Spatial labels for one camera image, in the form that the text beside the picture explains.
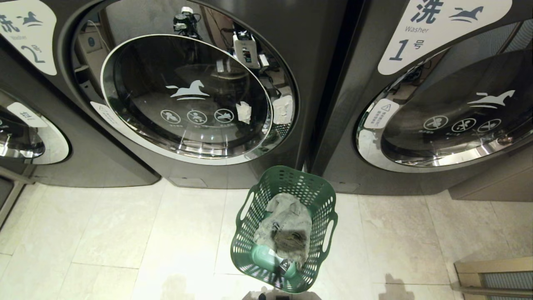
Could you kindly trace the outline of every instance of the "green laundry basket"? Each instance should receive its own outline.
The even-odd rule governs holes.
[[[283,274],[279,268],[280,258],[273,251],[268,251],[268,247],[258,246],[253,242],[259,224],[270,214],[265,211],[268,202],[279,193],[298,197],[307,207],[313,221],[309,256],[305,265],[301,271],[297,271],[293,263]],[[246,207],[249,208],[241,219]],[[320,265],[329,254],[337,219],[335,191],[328,181],[292,168],[272,167],[250,189],[246,202],[239,210],[236,218],[237,231],[230,249],[231,260],[242,273],[277,289],[292,294],[304,292],[315,282]],[[332,227],[329,236],[326,236],[328,226]]]

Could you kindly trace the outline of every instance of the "tile floor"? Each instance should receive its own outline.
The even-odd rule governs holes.
[[[247,191],[27,186],[0,231],[0,299],[255,300],[229,248]],[[337,195],[338,226],[292,300],[460,300],[453,263],[533,254],[533,203]]]

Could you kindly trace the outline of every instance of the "number 2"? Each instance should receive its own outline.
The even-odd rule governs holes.
[[[29,51],[31,51],[31,54],[34,55],[34,60],[35,60],[35,62],[37,62],[37,63],[45,62],[44,60],[39,60],[39,58],[37,57],[37,54],[35,53],[35,51],[33,51],[32,48],[30,48],[30,47],[28,47],[28,46],[22,46],[22,47],[20,47],[20,49],[23,49],[23,50],[24,50],[24,49],[28,49]]]
[[[402,58],[400,58],[400,55],[401,55],[402,51],[405,49],[405,46],[407,45],[407,42],[409,42],[409,40],[400,41],[400,44],[401,44],[400,50],[398,51],[398,53],[396,53],[395,57],[391,57],[391,58],[389,58],[389,60],[402,60]]]

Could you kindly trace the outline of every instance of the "washing machine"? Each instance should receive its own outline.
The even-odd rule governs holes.
[[[434,194],[531,142],[532,9],[365,1],[337,47],[311,172],[338,192]]]
[[[141,186],[160,179],[103,135],[3,38],[0,65],[0,175],[68,187]]]
[[[4,5],[41,25],[14,47],[162,176],[249,188],[302,169],[346,1]]]

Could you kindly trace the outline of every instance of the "basket handle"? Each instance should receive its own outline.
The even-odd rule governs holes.
[[[250,195],[252,193],[254,193],[254,197],[255,197],[255,194],[257,192],[257,186],[254,185],[250,188],[250,190],[248,191],[248,195],[246,196],[246,201],[244,202],[243,206],[239,209],[239,212],[237,213],[237,217],[235,218],[235,224],[237,225],[237,228],[240,228],[240,224],[242,224],[242,220],[240,219],[240,215],[243,213],[243,210],[244,208],[246,207],[246,204],[249,202],[249,201],[253,201],[253,199],[250,199]]]
[[[332,246],[332,238],[333,238],[333,232],[335,231],[335,227],[337,227],[337,221],[338,221],[338,215],[336,212],[333,212],[330,214],[330,218],[329,218],[329,221],[328,221],[328,226],[329,226],[329,223],[333,221],[333,227],[332,227],[332,231],[329,233],[329,236],[325,236],[324,237],[324,240],[322,241],[322,244],[324,244],[324,242],[326,241],[326,239],[329,239],[329,242],[328,242],[328,249],[326,249],[326,251],[322,251],[322,249],[320,249],[320,260],[323,261],[324,259],[326,259],[326,257],[328,257],[329,255],[329,250]]]

